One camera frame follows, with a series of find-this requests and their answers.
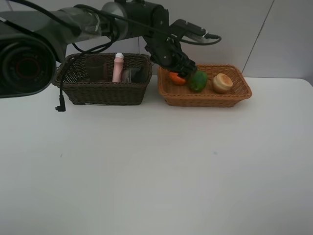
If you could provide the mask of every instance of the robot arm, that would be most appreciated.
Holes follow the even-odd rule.
[[[210,38],[220,41],[184,20],[169,25],[168,11],[144,0],[115,0],[98,13],[89,8],[77,5],[50,12],[63,23],[38,11],[0,13],[0,98],[45,89],[54,77],[55,62],[63,62],[67,45],[75,42],[112,35],[117,40],[142,36],[154,63],[187,77],[197,67],[182,52],[182,37],[208,45],[214,44],[207,43]]]

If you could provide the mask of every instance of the dark cup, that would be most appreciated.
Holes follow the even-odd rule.
[[[104,56],[93,55],[85,60],[90,82],[108,82],[108,71]]]

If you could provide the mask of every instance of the white table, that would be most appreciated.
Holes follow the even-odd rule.
[[[248,78],[234,108],[0,100],[3,235],[311,235],[313,88]]]

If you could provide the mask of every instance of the green toy vegetable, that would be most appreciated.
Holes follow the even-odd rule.
[[[201,92],[207,83],[206,73],[203,71],[196,71],[193,76],[189,78],[188,86],[194,92]]]

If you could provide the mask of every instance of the wicker basket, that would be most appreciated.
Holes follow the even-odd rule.
[[[200,93],[194,93],[187,86],[176,86],[169,78],[169,71],[158,68],[158,90],[169,105],[198,107],[232,107],[239,101],[249,99],[252,92],[241,72],[232,65],[198,65],[206,72],[208,83]],[[217,94],[212,90],[212,79],[224,73],[233,81],[232,89],[226,94]]]
[[[79,54],[73,54],[59,67],[53,85],[60,87],[60,79],[66,72],[69,61]],[[146,88],[152,75],[152,64],[149,56],[144,54],[124,54],[124,69],[140,68],[144,66],[144,74],[147,77],[145,83],[112,83],[112,82],[89,82],[89,76],[85,66],[85,60],[92,54],[84,55],[71,65],[65,74],[63,91],[68,95],[73,104],[83,105],[106,104],[106,105],[138,105],[142,102]],[[115,53],[101,53],[106,59],[108,78],[112,81]]]

